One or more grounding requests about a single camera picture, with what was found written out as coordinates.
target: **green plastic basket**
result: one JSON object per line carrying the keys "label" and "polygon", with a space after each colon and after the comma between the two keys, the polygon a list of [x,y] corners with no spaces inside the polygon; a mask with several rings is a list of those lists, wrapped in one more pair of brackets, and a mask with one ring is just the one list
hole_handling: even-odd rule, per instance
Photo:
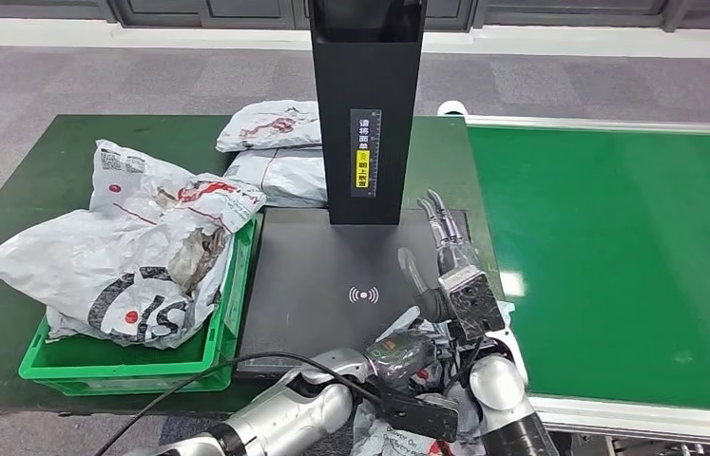
{"label": "green plastic basket", "polygon": [[[41,323],[19,366],[19,376],[67,396],[163,392],[190,375],[234,357],[245,296],[256,221],[234,235],[229,270],[218,308],[203,328],[175,350],[121,347],[108,340],[77,335],[45,343],[49,325]],[[182,391],[219,391],[231,383],[232,367],[197,380]]]}

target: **black pad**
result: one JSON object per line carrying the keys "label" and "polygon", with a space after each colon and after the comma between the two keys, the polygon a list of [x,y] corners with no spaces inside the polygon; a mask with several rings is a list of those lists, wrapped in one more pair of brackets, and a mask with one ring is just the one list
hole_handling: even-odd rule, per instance
{"label": "black pad", "polygon": [[[466,215],[452,215],[467,235]],[[399,269],[400,247],[413,252],[419,273],[435,286],[435,246],[424,211],[403,210],[397,226],[331,225],[322,209],[269,208],[240,355],[363,350],[414,305]],[[252,360],[238,365],[236,376],[278,376],[295,364]]]}

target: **nfc symbol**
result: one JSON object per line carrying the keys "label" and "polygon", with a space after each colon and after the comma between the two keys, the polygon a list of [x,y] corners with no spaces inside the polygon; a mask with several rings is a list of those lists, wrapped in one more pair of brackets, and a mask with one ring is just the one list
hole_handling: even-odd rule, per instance
{"label": "nfc symbol", "polygon": [[369,301],[376,304],[379,300],[379,291],[376,287],[372,287],[368,292],[361,292],[355,287],[349,289],[349,302],[356,304],[360,301]]}

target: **yellow label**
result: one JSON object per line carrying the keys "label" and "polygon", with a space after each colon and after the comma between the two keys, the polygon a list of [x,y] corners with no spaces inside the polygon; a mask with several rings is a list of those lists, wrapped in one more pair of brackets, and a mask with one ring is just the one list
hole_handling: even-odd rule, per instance
{"label": "yellow label", "polygon": [[355,153],[355,188],[369,188],[369,156],[368,150],[359,149]]}

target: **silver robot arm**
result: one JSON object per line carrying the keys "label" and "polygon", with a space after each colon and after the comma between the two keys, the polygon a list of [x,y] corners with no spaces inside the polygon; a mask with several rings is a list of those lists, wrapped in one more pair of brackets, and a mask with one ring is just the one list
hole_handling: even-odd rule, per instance
{"label": "silver robot arm", "polygon": [[[327,351],[314,359],[358,383],[373,374],[369,360],[352,349]],[[329,374],[299,367],[207,432],[125,456],[294,456],[346,424],[353,406],[349,388]]]}
{"label": "silver robot arm", "polygon": [[526,393],[517,366],[492,354],[470,372],[470,391],[483,413],[481,440],[490,455],[558,456]]}

